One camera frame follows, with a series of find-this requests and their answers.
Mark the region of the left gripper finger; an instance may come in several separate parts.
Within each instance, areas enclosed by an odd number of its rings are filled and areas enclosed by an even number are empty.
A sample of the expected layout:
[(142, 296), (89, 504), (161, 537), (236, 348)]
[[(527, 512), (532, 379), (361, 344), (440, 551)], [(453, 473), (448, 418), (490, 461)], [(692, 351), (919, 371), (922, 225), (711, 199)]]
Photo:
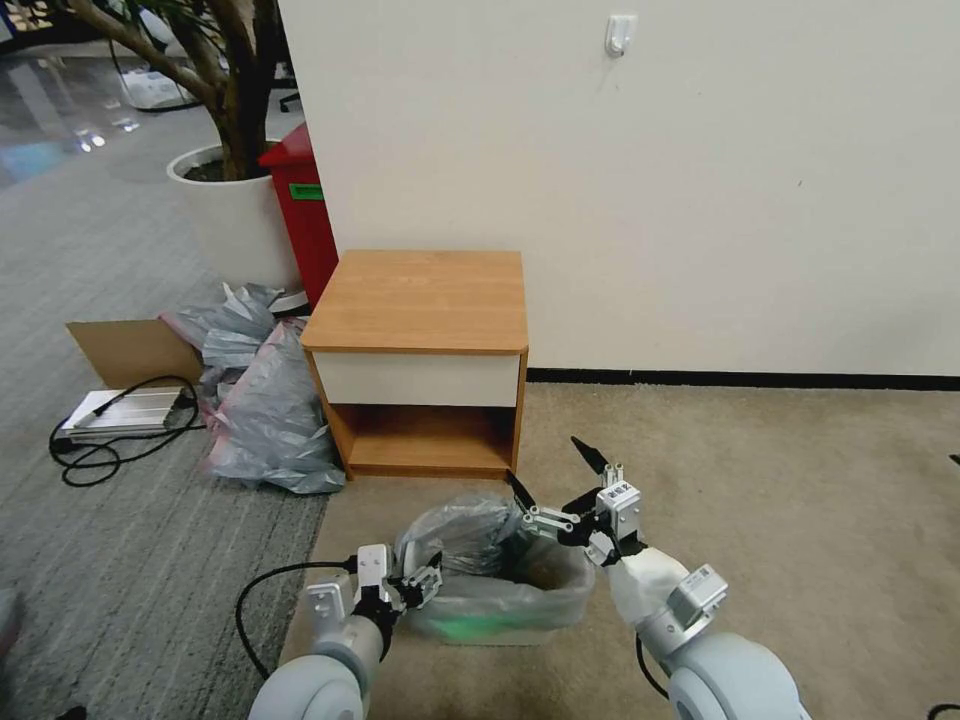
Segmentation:
[(406, 610), (420, 609), (439, 592), (441, 575), (412, 575), (401, 579), (401, 599)]
[(404, 593), (437, 593), (442, 586), (443, 552), (430, 552), (421, 559), (414, 549), (406, 549), (401, 563), (399, 588)]

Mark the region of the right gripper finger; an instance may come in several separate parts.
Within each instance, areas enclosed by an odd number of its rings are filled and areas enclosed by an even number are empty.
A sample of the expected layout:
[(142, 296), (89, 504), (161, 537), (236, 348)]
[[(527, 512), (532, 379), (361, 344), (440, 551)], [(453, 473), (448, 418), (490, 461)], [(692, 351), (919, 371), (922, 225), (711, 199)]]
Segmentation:
[(557, 542), (583, 542), (578, 515), (538, 504), (510, 470), (506, 471), (505, 481), (521, 513), (521, 525), (528, 533)]
[(601, 489), (612, 487), (625, 481), (625, 471), (621, 463), (610, 462), (603, 453), (577, 436), (570, 437), (571, 442), (597, 478)]

